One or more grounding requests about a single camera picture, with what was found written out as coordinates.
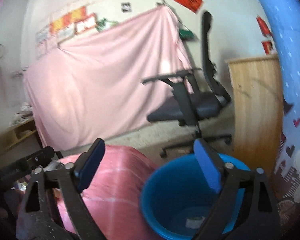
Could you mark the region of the wooden shelf unit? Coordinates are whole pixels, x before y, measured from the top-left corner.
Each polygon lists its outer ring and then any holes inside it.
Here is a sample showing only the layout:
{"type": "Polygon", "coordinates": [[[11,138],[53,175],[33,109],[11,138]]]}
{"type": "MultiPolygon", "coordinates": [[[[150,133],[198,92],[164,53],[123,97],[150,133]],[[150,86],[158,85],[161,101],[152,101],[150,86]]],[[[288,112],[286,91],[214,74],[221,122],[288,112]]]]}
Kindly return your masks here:
{"type": "Polygon", "coordinates": [[[29,118],[25,122],[14,125],[0,134],[0,156],[19,145],[32,135],[37,135],[34,118],[29,118]]]}

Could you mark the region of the blue patterned curtain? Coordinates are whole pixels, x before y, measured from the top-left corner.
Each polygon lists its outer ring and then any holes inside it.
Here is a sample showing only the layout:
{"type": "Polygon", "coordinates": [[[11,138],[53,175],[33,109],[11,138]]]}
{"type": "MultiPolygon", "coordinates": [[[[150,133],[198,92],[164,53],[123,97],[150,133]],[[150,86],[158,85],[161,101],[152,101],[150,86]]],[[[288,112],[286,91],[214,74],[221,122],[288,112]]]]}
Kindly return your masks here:
{"type": "Polygon", "coordinates": [[[259,2],[271,27],[282,75],[283,126],[270,183],[286,233],[300,222],[300,0],[259,2]]]}

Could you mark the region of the pink checked tablecloth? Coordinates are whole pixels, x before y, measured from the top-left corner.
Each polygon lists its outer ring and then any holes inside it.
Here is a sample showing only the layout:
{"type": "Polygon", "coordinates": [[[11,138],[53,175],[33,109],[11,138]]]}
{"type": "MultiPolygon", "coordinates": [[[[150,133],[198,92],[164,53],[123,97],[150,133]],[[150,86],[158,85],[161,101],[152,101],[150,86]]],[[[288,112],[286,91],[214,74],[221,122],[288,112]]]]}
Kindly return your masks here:
{"type": "MultiPolygon", "coordinates": [[[[81,154],[52,163],[47,170],[74,163],[81,154]]],[[[105,239],[157,239],[140,211],[141,190],[155,164],[131,147],[105,145],[104,157],[81,197],[105,239]]],[[[74,233],[60,189],[53,191],[66,230],[74,233]]]]}

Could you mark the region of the blue plastic bucket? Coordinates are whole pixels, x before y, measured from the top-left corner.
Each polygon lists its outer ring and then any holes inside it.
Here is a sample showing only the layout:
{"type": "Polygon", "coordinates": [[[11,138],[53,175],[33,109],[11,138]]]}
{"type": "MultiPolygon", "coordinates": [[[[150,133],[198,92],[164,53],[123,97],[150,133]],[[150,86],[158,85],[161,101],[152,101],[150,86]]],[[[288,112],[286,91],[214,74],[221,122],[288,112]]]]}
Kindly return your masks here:
{"type": "Polygon", "coordinates": [[[203,171],[209,158],[204,150],[174,159],[158,168],[141,193],[141,212],[147,224],[163,239],[191,239],[218,194],[210,187],[216,175],[203,171]]]}

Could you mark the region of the black office chair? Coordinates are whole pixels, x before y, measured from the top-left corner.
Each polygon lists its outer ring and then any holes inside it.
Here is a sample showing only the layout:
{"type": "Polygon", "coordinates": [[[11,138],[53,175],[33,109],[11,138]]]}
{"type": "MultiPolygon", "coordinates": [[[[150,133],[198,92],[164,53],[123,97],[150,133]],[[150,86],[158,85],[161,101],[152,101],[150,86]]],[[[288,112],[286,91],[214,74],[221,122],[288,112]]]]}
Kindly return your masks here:
{"type": "Polygon", "coordinates": [[[210,88],[208,92],[199,90],[195,77],[198,68],[180,70],[173,74],[164,74],[144,79],[141,83],[161,81],[172,88],[173,96],[164,101],[156,110],[147,116],[148,122],[177,121],[179,126],[193,126],[195,132],[190,141],[180,142],[175,145],[163,147],[159,153],[162,159],[167,157],[167,151],[177,148],[190,147],[196,139],[206,142],[224,140],[226,145],[232,143],[232,135],[220,134],[203,137],[199,122],[205,119],[216,118],[221,111],[231,102],[231,96],[224,86],[215,79],[216,65],[209,56],[209,31],[212,24],[212,15],[208,11],[202,13],[201,18],[201,48],[203,71],[205,80],[210,88]]]}

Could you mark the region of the pink hanging sheet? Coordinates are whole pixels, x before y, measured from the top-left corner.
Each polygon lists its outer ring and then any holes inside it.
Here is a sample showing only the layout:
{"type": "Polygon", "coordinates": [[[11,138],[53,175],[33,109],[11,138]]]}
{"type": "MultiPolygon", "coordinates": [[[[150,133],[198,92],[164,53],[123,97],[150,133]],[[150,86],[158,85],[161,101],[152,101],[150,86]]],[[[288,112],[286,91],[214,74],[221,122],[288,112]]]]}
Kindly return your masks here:
{"type": "Polygon", "coordinates": [[[142,81],[190,66],[178,19],[165,5],[65,42],[25,73],[42,144],[66,151],[145,126],[172,92],[142,81]]]}

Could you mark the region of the wooden cabinet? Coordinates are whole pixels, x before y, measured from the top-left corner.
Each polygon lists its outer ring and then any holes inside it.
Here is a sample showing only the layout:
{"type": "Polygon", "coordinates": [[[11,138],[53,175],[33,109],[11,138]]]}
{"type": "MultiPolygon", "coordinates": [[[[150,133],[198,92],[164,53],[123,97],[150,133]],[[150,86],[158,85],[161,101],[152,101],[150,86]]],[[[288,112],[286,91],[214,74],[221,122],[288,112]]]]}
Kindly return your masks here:
{"type": "Polygon", "coordinates": [[[235,110],[234,157],[270,175],[283,119],[281,68],[277,55],[227,62],[235,110]]]}

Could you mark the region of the green hanging pouch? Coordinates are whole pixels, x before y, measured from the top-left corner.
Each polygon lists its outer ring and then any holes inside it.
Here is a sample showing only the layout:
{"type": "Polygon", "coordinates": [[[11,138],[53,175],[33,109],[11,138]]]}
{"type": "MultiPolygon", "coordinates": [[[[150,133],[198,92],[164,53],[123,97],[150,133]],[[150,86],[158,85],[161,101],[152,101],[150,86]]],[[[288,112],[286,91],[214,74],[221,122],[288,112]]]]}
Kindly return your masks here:
{"type": "Polygon", "coordinates": [[[190,30],[179,29],[179,37],[182,41],[190,41],[194,39],[194,34],[190,30]]]}

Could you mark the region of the red wall ornament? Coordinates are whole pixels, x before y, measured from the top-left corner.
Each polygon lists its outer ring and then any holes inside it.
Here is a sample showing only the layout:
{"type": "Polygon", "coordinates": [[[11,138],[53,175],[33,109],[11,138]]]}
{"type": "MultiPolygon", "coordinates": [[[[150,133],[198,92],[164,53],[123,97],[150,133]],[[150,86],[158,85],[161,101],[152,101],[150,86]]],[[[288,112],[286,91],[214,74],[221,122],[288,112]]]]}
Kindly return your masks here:
{"type": "Polygon", "coordinates": [[[264,40],[261,41],[262,47],[264,49],[264,52],[266,55],[270,55],[273,53],[273,35],[268,28],[266,22],[259,16],[257,15],[256,17],[258,26],[260,28],[261,34],[264,37],[264,40]]]}

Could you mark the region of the wall certificates cluster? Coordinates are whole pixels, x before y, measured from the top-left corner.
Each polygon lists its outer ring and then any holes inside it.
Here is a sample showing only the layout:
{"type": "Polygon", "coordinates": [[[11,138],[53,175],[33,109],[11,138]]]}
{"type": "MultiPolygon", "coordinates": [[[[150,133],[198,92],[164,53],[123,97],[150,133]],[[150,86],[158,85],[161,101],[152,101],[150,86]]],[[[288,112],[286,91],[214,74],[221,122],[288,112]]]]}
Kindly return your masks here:
{"type": "Polygon", "coordinates": [[[36,32],[36,58],[44,57],[63,42],[87,31],[99,33],[116,25],[116,21],[98,17],[98,4],[104,1],[76,0],[52,12],[36,32]]]}

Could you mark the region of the small wall photo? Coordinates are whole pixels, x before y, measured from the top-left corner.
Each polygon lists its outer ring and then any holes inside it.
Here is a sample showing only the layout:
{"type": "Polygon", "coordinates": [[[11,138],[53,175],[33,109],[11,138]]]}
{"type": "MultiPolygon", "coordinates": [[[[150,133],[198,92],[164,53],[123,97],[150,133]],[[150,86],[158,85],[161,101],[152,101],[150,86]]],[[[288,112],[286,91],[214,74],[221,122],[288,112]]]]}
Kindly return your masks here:
{"type": "Polygon", "coordinates": [[[121,3],[122,12],[132,12],[132,5],[130,2],[121,3]]]}

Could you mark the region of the red diamond wall poster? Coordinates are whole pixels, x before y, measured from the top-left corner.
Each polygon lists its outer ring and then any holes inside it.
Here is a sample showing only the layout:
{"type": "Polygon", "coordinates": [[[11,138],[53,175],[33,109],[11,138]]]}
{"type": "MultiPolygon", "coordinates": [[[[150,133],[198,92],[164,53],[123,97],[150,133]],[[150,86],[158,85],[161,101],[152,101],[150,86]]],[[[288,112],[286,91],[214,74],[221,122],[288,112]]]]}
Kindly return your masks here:
{"type": "Polygon", "coordinates": [[[193,13],[197,13],[200,7],[204,4],[203,0],[174,0],[176,3],[189,9],[193,13]]]}

